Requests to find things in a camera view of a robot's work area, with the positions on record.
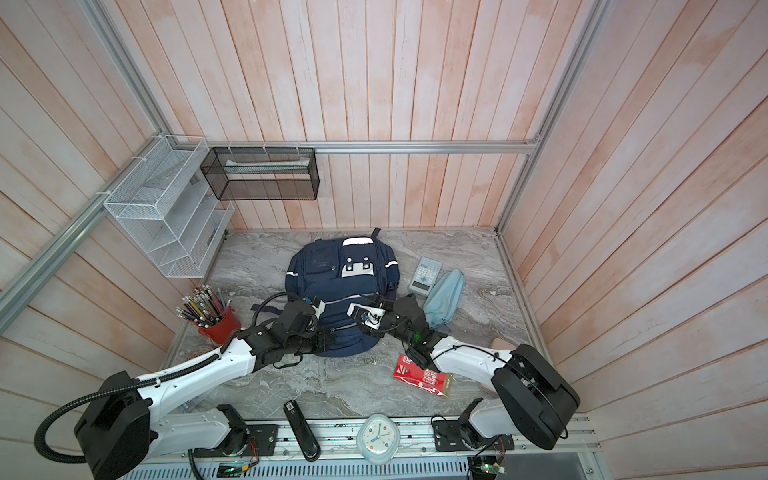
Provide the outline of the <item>navy blue student backpack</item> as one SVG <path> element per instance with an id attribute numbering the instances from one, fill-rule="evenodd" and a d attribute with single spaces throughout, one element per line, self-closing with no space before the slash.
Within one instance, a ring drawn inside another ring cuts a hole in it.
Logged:
<path id="1" fill-rule="evenodd" d="M 334 342 L 324 357 L 355 356 L 378 343 L 377 338 L 362 333 L 347 310 L 353 303 L 370 305 L 378 296 L 396 297 L 399 263 L 379 232 L 376 228 L 370 234 L 316 240 L 290 260 L 285 290 L 325 303 L 319 324 L 332 331 Z"/>

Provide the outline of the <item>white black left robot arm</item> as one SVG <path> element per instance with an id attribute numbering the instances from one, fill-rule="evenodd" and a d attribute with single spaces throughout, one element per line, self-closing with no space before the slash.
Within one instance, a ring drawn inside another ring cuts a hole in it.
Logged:
<path id="1" fill-rule="evenodd" d="M 238 330 L 192 360 L 136 378 L 114 374 L 98 391 L 49 414 L 37 427 L 33 445 L 47 460 L 87 465 L 96 479 L 117 479 L 152 455 L 221 447 L 237 452 L 233 443 L 243 441 L 246 426 L 232 408 L 182 415 L 174 409 L 225 382 L 278 367 L 286 355 L 303 358 L 323 351 L 332 341 L 319 324 L 324 310 L 317 298 L 291 299 L 277 318 Z M 54 450 L 48 430 L 79 407 L 86 409 L 74 428 L 81 454 Z"/>

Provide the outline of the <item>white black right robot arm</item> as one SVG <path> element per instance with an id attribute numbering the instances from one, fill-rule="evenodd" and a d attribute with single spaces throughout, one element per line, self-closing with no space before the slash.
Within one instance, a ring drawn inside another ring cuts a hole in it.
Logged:
<path id="1" fill-rule="evenodd" d="M 464 377 L 495 392 L 494 399 L 475 400 L 460 415 L 466 444 L 521 435 L 551 450 L 569 436 L 580 397 L 534 347 L 522 343 L 513 350 L 495 350 L 462 342 L 432 329 L 411 295 L 381 299 L 378 306 L 384 313 L 375 332 L 400 340 L 418 367 Z"/>

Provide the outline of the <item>light blue pencil pouch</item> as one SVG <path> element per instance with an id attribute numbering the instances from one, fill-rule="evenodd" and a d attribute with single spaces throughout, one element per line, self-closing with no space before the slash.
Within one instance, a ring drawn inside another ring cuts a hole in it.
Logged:
<path id="1" fill-rule="evenodd" d="M 423 311 L 431 328 L 450 323 L 457 310 L 464 291 L 465 278 L 459 269 L 441 277 L 428 295 Z"/>

